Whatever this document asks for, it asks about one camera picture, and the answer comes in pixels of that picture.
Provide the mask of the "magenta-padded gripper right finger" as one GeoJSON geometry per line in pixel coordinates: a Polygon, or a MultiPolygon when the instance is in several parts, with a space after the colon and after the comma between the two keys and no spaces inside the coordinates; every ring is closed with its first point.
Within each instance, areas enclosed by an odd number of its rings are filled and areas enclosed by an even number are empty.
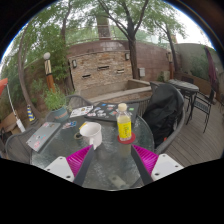
{"type": "Polygon", "coordinates": [[[137,145],[131,145],[131,155],[144,185],[183,169],[182,165],[167,154],[157,155],[137,145]]]}

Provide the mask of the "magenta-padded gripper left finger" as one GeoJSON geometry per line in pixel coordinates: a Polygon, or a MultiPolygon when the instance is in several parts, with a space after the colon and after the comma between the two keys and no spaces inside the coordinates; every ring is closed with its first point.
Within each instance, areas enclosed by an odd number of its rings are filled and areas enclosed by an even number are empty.
{"type": "Polygon", "coordinates": [[[93,154],[94,148],[89,145],[68,157],[59,156],[45,168],[45,171],[81,186],[84,183],[93,154]]]}

